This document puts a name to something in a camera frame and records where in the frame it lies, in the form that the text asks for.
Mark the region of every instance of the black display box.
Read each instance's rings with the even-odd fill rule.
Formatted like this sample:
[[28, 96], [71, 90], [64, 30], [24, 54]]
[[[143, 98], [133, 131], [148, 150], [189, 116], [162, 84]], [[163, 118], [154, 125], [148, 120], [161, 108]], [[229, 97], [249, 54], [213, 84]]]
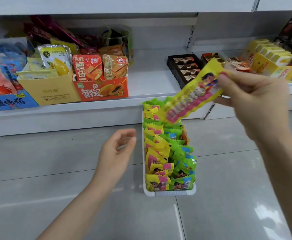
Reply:
[[183, 87], [190, 81], [187, 81], [185, 79], [184, 75], [181, 73], [180, 69], [178, 68], [178, 64], [176, 64], [176, 62], [174, 61], [174, 58], [183, 58], [183, 57], [193, 57], [194, 61], [191, 61], [191, 62], [196, 63], [198, 65], [197, 69], [204, 68], [203, 62], [195, 54], [168, 56], [167, 65], [169, 69], [171, 70], [172, 74], [174, 75], [174, 77], [176, 78], [176, 80], [178, 81], [181, 89], [183, 89]]

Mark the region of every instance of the white plastic basket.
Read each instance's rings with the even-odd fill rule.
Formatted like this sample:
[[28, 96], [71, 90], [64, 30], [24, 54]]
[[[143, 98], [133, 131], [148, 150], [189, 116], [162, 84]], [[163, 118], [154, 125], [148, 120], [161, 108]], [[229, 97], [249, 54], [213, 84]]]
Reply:
[[145, 174], [146, 174], [146, 166], [145, 166], [145, 150], [144, 150], [144, 128], [142, 129], [142, 151], [143, 151], [143, 182], [144, 182], [144, 193], [147, 196], [190, 196], [196, 193], [196, 183], [194, 183], [193, 189], [191, 190], [178, 190], [178, 191], [158, 191], [158, 192], [150, 192], [146, 189], [146, 180], [145, 180]]

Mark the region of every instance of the papaya picture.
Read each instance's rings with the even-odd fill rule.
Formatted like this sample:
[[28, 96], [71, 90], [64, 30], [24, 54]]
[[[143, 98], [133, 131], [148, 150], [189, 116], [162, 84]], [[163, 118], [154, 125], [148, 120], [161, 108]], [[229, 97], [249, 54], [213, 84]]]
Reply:
[[106, 97], [112, 90], [114, 90], [114, 88], [115, 86], [113, 84], [105, 85], [100, 89], [99, 94], [103, 97]]
[[124, 85], [123, 84], [117, 84], [116, 86], [114, 86], [114, 88], [112, 88], [110, 91], [109, 91], [109, 95], [110, 96], [114, 96], [115, 94], [117, 94], [119, 92], [119, 90], [124, 90]]
[[119, 90], [119, 91], [118, 91], [118, 96], [121, 97], [121, 96], [123, 96], [123, 95], [124, 95], [124, 91], [123, 91], [123, 90]]

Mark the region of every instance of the person's left hand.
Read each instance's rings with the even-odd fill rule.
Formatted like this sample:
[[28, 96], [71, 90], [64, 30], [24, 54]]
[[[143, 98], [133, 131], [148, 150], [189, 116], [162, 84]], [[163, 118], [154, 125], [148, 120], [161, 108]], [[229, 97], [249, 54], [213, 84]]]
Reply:
[[136, 145], [136, 129], [117, 130], [101, 147], [92, 181], [113, 189], [124, 174]]

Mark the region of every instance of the blue display box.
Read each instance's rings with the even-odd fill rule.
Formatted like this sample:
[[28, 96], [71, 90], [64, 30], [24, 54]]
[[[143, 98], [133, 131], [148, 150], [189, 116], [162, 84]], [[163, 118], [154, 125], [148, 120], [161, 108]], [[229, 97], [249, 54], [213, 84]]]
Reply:
[[0, 95], [0, 110], [38, 107], [38, 104], [26, 90], [18, 90], [17, 92]]

